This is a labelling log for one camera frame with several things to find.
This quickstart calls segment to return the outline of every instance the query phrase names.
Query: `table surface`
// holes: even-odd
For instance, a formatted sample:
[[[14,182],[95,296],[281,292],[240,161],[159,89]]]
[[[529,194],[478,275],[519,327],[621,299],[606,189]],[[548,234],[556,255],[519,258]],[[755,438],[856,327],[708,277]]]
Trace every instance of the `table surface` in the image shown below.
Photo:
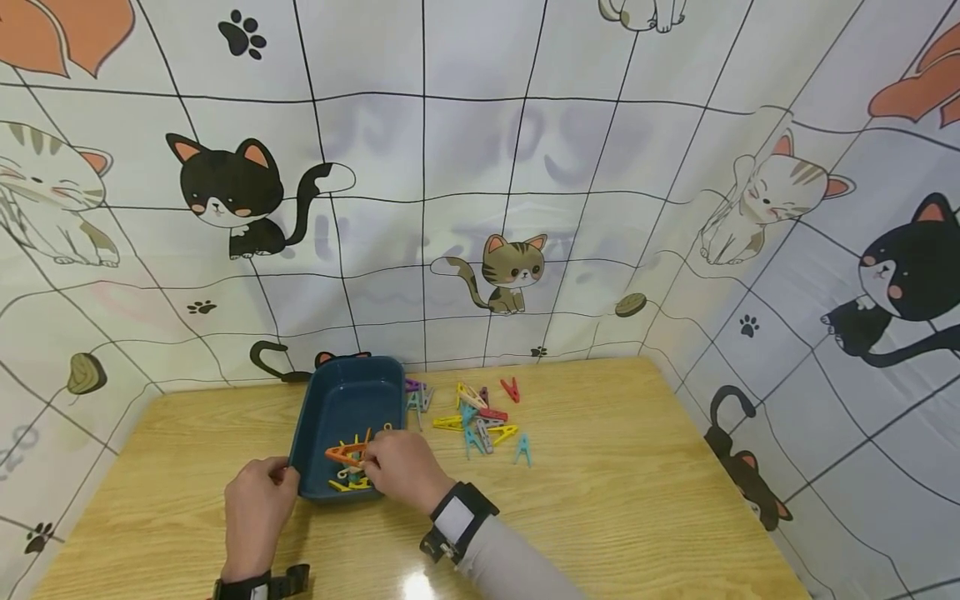
[[[447,472],[472,481],[589,597],[808,598],[645,358],[412,376],[436,386],[424,423],[455,414],[464,381],[488,386],[491,406],[529,435],[533,468],[512,464],[515,440],[468,461],[461,434],[423,431]],[[499,385],[510,376],[519,404]],[[157,399],[35,600],[209,597],[225,555],[224,485],[250,458],[289,451],[303,393],[277,385]],[[310,563],[304,599],[479,597],[448,561],[419,552],[427,529],[387,499],[300,500],[275,571]]]

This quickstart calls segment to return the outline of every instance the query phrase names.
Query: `sleeve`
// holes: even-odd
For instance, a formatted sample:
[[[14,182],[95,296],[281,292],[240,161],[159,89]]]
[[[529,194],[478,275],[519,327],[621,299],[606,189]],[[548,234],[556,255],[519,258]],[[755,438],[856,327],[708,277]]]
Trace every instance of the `sleeve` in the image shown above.
[[[584,600],[556,566],[495,516],[487,519],[457,565],[486,600]]]

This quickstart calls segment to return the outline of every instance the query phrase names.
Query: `dark blue container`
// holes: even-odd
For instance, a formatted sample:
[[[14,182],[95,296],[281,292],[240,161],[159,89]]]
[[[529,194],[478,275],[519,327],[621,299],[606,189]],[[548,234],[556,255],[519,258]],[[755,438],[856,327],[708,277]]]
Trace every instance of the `dark blue container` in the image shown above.
[[[317,503],[352,502],[382,495],[373,488],[337,492],[327,483],[338,481],[344,468],[324,456],[353,435],[363,441],[389,423],[406,425],[403,366],[389,356],[335,358],[323,363],[310,378],[290,450],[290,464],[300,473],[300,497]]]

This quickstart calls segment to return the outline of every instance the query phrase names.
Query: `cat-print backdrop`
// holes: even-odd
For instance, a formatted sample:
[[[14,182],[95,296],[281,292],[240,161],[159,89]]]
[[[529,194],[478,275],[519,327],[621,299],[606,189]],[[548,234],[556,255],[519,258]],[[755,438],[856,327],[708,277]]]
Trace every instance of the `cat-print backdrop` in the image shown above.
[[[648,356],[814,596],[960,597],[955,0],[82,4],[0,0],[0,600],[152,399],[367,353]]]

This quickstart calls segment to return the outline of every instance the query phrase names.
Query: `cartoon cat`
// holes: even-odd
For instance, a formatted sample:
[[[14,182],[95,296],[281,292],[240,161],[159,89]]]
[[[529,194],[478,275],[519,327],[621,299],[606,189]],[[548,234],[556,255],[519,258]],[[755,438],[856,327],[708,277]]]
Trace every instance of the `cartoon cat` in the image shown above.
[[[441,256],[430,263],[430,271],[437,275],[460,277],[467,283],[470,299],[479,308],[505,315],[522,313],[526,311],[522,288],[537,283],[543,276],[544,244],[545,233],[525,242],[508,242],[497,234],[487,238],[481,273],[494,289],[486,302],[480,298],[473,268],[463,258]]]
[[[729,396],[734,396],[740,401],[740,406],[747,417],[751,419],[756,417],[756,408],[739,388],[733,385],[721,386],[710,402],[710,428],[707,430],[704,440],[707,441],[710,449],[713,450],[713,454],[723,465],[724,470],[736,484],[740,493],[758,512],[763,527],[767,531],[773,531],[777,529],[782,520],[792,521],[793,515],[780,502],[780,499],[771,492],[767,482],[760,477],[760,467],[756,463],[756,456],[753,452],[740,450],[733,456],[730,455],[731,450],[733,450],[733,439],[717,423],[717,411],[720,404]]]
[[[250,347],[250,360],[261,370],[278,377],[283,383],[303,383],[304,381],[309,381],[310,377],[313,375],[312,372],[306,371],[291,371],[287,373],[279,372],[272,367],[269,367],[266,363],[263,362],[263,359],[260,358],[260,353],[263,350],[276,350],[277,352],[287,351],[287,347],[283,344],[275,344],[273,342],[267,342],[266,340],[261,340],[253,346]],[[361,356],[368,357],[370,356],[369,352],[357,352],[356,354],[351,354],[350,356]],[[320,365],[323,363],[333,360],[335,358],[344,358],[343,356],[337,356],[330,352],[320,352],[313,359],[314,369],[319,369]]]
[[[893,228],[860,257],[863,296],[842,304],[821,321],[850,356],[883,368],[936,349],[960,350],[960,325],[947,327],[886,354],[870,349],[896,317],[923,322],[960,303],[960,223],[943,194],[928,195],[913,219]]]
[[[656,28],[662,34],[684,22],[686,0],[598,0],[600,14],[635,32]]]
[[[116,267],[120,255],[81,214],[103,203],[113,159],[47,132],[0,121],[0,226],[59,265]]]
[[[795,157],[790,130],[759,165],[755,156],[735,160],[733,177],[732,200],[722,203],[699,232],[700,255],[711,265],[736,265],[753,258],[763,249],[768,225],[796,219],[821,200],[846,196],[856,187],[847,178]]]
[[[229,229],[230,259],[276,254],[306,234],[310,203],[320,194],[350,189],[356,177],[349,167],[325,162],[307,169],[297,187],[297,224],[290,237],[268,219],[283,200],[283,183],[273,155],[259,140],[246,139],[236,152],[208,150],[167,133],[167,144],[182,163],[180,191],[204,223]],[[324,180],[322,187],[317,180]]]

